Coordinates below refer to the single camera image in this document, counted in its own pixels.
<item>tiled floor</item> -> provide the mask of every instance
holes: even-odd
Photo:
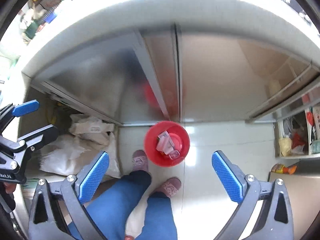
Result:
[[[131,213],[126,226],[127,234],[136,237],[141,233],[149,194],[167,178],[177,176],[182,187],[171,203],[179,240],[212,240],[237,206],[229,199],[212,168],[212,153],[222,150],[244,173],[252,173],[260,180],[266,180],[271,167],[279,162],[275,158],[272,124],[199,123],[186,124],[185,129],[191,144],[185,161],[172,168],[158,167],[149,162],[152,184]],[[148,127],[120,129],[119,153],[125,174],[131,171],[132,153],[143,149],[147,130]],[[260,204],[257,204],[241,239],[250,234]]]

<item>blue gripper pad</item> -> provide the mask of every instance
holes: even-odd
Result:
[[[37,100],[32,100],[32,101],[23,103],[22,105],[17,105],[12,110],[11,115],[15,117],[20,117],[25,114],[29,114],[31,112],[38,110],[39,105],[40,104]]]
[[[212,167],[230,199],[241,203],[247,190],[247,182],[240,168],[232,164],[222,151],[216,151],[212,154]]]
[[[77,176],[78,185],[78,200],[81,204],[90,201],[96,192],[103,175],[109,167],[109,155],[106,152],[100,152],[98,159],[95,158],[88,166],[84,167]],[[87,175],[81,178],[81,173],[85,172]]]

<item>metal screw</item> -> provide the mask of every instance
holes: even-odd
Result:
[[[45,183],[45,179],[40,179],[40,180],[38,181],[38,184],[41,185],[41,186],[42,186],[44,183]]]
[[[283,180],[282,179],[276,179],[276,182],[278,185],[283,185]]]
[[[13,170],[14,170],[17,166],[18,166],[18,164],[17,164],[16,161],[12,161],[12,162],[10,163],[10,168],[13,169]]]
[[[76,176],[75,176],[75,175],[69,175],[69,176],[67,177],[67,181],[69,181],[69,182],[73,182],[75,179],[76,179]]]
[[[253,182],[254,181],[254,176],[252,174],[248,174],[247,175],[247,180],[250,181],[250,182]]]

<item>stainless steel door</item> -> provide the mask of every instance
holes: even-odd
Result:
[[[88,44],[36,80],[122,124],[169,119],[149,53],[136,33]]]
[[[180,121],[179,70],[174,31],[146,34],[148,48],[170,120]]]

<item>snack package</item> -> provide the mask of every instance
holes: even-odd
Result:
[[[309,125],[311,126],[311,127],[308,127],[308,133],[310,134],[310,143],[312,143],[314,140],[318,138],[316,133],[316,124],[313,116],[312,107],[309,108],[309,111],[306,111],[306,119]]]
[[[277,163],[272,167],[271,171],[275,172],[275,173],[290,174],[291,175],[291,174],[295,173],[296,169],[297,169],[297,165],[293,165],[293,166],[287,168],[283,164]]]

